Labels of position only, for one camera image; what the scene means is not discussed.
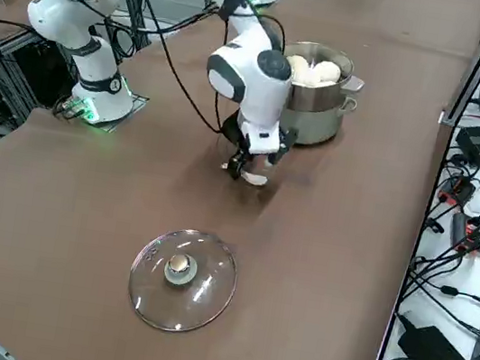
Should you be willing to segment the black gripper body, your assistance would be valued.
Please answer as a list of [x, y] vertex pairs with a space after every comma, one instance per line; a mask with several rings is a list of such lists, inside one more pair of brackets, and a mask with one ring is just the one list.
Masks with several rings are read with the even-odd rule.
[[[248, 150], [251, 155], [254, 156], [261, 156], [261, 155], [268, 155], [272, 152], [255, 152], [253, 150], [252, 145], [249, 142], [249, 139], [241, 132], [239, 124], [237, 122], [237, 114], [232, 114], [229, 116], [225, 122], [222, 124], [221, 129], [222, 134], [225, 138], [230, 141], [231, 144], [237, 146], [241, 146], [243, 149]], [[279, 142], [289, 142], [292, 146], [295, 144], [299, 133], [296, 129], [284, 129], [283, 127], [279, 129]]]

